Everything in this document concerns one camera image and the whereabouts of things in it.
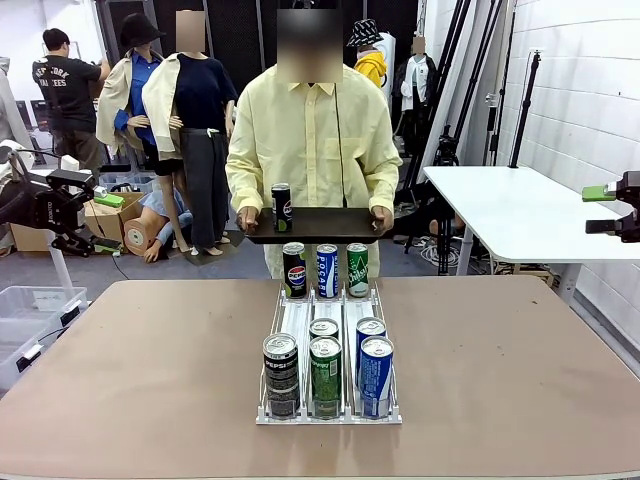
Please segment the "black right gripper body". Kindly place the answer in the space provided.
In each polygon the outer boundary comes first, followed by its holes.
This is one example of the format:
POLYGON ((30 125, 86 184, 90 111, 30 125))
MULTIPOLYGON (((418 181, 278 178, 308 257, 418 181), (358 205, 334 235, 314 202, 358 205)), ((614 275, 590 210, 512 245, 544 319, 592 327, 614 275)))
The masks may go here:
POLYGON ((627 171, 617 182, 616 199, 632 207, 629 215, 618 220, 616 235, 623 243, 639 242, 639 177, 639 171, 627 171))

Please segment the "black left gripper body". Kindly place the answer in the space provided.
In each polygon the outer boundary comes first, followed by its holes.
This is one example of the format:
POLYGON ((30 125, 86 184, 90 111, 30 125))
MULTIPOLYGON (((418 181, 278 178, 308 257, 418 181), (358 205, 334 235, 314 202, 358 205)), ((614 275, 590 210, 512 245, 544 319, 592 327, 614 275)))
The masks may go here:
POLYGON ((84 204, 94 198, 96 179, 91 173, 53 170, 31 177, 36 201, 36 225, 73 241, 90 241, 84 204))

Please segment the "person's right hand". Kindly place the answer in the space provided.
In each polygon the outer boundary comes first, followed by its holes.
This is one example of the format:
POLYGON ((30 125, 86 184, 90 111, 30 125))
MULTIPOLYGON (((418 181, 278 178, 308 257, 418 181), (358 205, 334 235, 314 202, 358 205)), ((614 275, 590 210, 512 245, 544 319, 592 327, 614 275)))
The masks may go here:
POLYGON ((245 234, 252 234, 259 225, 260 210, 253 206, 242 207, 237 211, 236 224, 245 234))

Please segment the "person's left hand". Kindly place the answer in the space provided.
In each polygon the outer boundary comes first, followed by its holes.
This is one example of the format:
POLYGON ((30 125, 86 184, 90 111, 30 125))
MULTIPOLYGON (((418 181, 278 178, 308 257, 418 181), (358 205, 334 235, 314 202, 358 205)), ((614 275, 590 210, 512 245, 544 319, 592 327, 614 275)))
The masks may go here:
POLYGON ((394 226, 394 214, 384 206, 374 206, 371 209, 373 228, 377 235, 382 236, 394 226))

